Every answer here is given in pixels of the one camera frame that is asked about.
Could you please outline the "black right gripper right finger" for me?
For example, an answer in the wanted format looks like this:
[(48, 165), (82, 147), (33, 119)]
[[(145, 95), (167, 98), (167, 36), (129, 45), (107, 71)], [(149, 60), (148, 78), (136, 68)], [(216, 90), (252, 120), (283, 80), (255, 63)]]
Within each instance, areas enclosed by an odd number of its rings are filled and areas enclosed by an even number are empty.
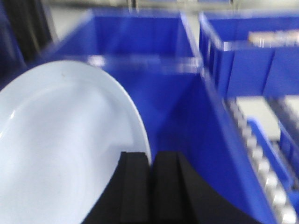
[(215, 191), (180, 153), (161, 151), (153, 163), (154, 224), (257, 224)]

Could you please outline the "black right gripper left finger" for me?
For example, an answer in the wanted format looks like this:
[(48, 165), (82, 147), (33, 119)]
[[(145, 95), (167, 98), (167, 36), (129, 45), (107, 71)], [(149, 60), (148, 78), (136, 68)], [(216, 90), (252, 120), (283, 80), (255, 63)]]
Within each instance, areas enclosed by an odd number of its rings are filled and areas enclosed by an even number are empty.
[(84, 224), (148, 224), (149, 162), (142, 152), (121, 152), (117, 167)]

